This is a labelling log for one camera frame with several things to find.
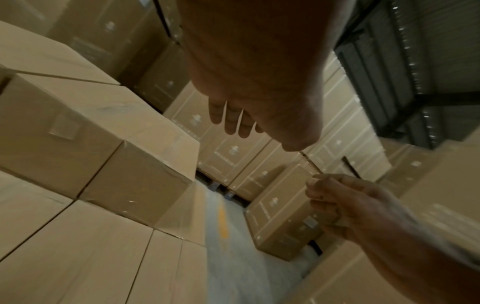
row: skin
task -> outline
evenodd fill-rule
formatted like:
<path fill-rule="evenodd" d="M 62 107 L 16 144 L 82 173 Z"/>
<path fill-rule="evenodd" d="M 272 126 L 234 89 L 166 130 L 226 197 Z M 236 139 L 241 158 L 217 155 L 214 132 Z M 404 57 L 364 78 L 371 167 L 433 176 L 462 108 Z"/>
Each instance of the skin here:
<path fill-rule="evenodd" d="M 228 134 L 238 127 L 245 138 L 256 123 L 288 151 L 314 144 L 324 65 L 354 4 L 178 0 L 189 75 L 209 96 L 212 122 L 222 122 L 225 108 Z"/>
<path fill-rule="evenodd" d="M 307 181 L 313 208 L 341 214 L 348 227 L 324 230 L 362 247 L 379 273 L 416 303 L 474 303 L 479 257 L 431 233 L 389 191 L 347 175 Z"/>

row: warehouse aisle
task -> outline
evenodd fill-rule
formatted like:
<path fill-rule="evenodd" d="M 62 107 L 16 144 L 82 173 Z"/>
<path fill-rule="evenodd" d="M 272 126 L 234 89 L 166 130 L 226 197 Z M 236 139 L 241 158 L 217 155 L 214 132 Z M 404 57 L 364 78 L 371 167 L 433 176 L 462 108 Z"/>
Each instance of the warehouse aisle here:
<path fill-rule="evenodd" d="M 256 250 L 244 209 L 206 191 L 208 303 L 274 304 L 302 279 L 317 256 L 307 247 L 292 262 Z"/>

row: fingernail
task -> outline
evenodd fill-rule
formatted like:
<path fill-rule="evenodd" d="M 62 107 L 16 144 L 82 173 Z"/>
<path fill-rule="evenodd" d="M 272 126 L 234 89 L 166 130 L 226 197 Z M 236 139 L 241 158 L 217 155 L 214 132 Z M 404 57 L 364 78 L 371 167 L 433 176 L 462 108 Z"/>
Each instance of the fingernail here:
<path fill-rule="evenodd" d="M 318 179 L 311 177 L 308 180 L 306 180 L 306 185 L 310 186 L 310 187 L 313 187 L 313 186 L 315 186 L 317 181 L 318 181 Z"/>

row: warehouse floor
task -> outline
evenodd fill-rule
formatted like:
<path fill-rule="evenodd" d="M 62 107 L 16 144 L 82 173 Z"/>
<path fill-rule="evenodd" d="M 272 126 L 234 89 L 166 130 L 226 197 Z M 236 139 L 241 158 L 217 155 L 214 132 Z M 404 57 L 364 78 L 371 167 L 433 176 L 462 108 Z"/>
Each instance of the warehouse floor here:
<path fill-rule="evenodd" d="M 292 262 L 258 251 L 244 209 L 205 189 L 208 303 L 276 304 L 302 279 L 317 255 L 310 247 Z"/>

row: concrete floor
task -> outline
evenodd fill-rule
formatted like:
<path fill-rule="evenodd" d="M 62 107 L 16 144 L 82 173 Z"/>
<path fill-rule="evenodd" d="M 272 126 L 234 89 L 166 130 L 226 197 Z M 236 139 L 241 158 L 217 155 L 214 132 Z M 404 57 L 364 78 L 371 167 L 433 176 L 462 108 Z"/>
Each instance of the concrete floor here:
<path fill-rule="evenodd" d="M 258 251 L 244 208 L 206 191 L 208 304 L 277 304 L 310 270 L 318 256 L 310 248 L 291 262 Z"/>

